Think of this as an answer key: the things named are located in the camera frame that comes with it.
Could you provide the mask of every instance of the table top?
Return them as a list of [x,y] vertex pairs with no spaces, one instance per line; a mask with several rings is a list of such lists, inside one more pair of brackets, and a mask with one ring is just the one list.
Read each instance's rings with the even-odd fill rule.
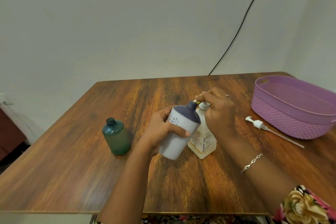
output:
[[[251,109],[254,81],[271,74],[288,75],[275,72],[97,82],[0,175],[0,211],[98,213],[129,156],[111,154],[102,134],[106,118],[122,120],[135,144],[153,112],[186,104],[213,86],[224,89],[236,103],[238,132],[335,208],[336,129],[316,140],[300,140],[305,146],[301,149],[245,121],[247,116],[262,120]],[[203,160],[188,147],[175,161],[155,156],[149,167],[144,213],[267,212],[252,185],[218,145]]]

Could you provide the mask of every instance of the green bottle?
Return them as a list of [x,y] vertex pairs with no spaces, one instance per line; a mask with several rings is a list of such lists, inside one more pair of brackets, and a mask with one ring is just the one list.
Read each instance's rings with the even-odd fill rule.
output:
[[131,140],[128,138],[126,128],[121,120],[108,118],[102,132],[113,154],[122,155],[131,148]]

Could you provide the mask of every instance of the person's left hand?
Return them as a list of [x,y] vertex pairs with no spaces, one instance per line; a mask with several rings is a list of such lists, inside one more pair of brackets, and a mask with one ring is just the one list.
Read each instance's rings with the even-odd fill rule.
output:
[[169,134],[174,133],[180,137],[189,137],[190,132],[186,131],[185,129],[171,124],[169,122],[166,122],[171,109],[174,106],[168,106],[163,108],[162,110],[153,113],[148,126],[141,136],[141,141],[146,142],[149,144],[149,147],[151,148],[157,148],[162,140]]

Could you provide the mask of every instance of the person's left arm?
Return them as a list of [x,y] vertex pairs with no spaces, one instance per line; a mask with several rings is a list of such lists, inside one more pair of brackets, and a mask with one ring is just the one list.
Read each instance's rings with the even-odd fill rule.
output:
[[144,208],[149,164],[154,150],[169,134],[188,137],[190,132],[166,122],[173,106],[153,114],[148,127],[130,154],[98,221],[104,224],[140,223]]

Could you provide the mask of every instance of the basket rim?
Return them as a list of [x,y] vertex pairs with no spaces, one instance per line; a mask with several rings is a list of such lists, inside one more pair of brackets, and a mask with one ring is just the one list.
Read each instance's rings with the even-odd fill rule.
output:
[[305,81],[300,80],[300,79],[295,78],[295,77],[285,76],[285,75],[267,75],[267,76],[263,76],[263,77],[260,77],[260,78],[256,79],[255,82],[254,82],[255,86],[257,86],[258,89],[264,91],[265,93],[267,93],[268,95],[270,95],[270,96],[272,96],[272,97],[278,99],[279,101],[281,101],[281,102],[283,102],[283,103],[285,103],[285,104],[288,104],[288,105],[294,107],[295,109],[298,109],[298,110],[301,110],[301,111],[304,111],[304,112],[307,112],[307,113],[318,114],[318,115],[323,115],[323,116],[336,116],[336,113],[335,113],[335,114],[323,114],[323,113],[317,113],[317,112],[310,112],[310,111],[304,110],[304,109],[302,109],[302,108],[296,107],[295,105],[292,105],[292,104],[290,104],[290,103],[287,103],[286,101],[283,101],[282,99],[279,99],[278,97],[272,95],[271,93],[269,93],[269,92],[267,92],[266,90],[264,90],[264,89],[262,89],[261,87],[259,87],[259,85],[262,85],[262,84],[264,84],[264,83],[257,84],[257,81],[258,81],[258,80],[260,80],[260,79],[264,79],[264,78],[268,78],[268,77],[287,77],[287,78],[291,78],[291,79],[293,79],[293,80],[298,80],[298,81],[301,81],[301,82],[310,84],[310,85],[315,86],[315,87],[319,87],[319,88],[321,88],[321,89],[323,89],[323,90],[326,90],[326,91],[329,91],[329,92],[335,94],[335,93],[332,92],[331,90],[327,90],[327,89],[322,88],[322,87],[320,87],[320,86],[317,86],[317,85],[315,85],[315,84],[312,84],[312,83],[309,83],[309,82],[305,82]]

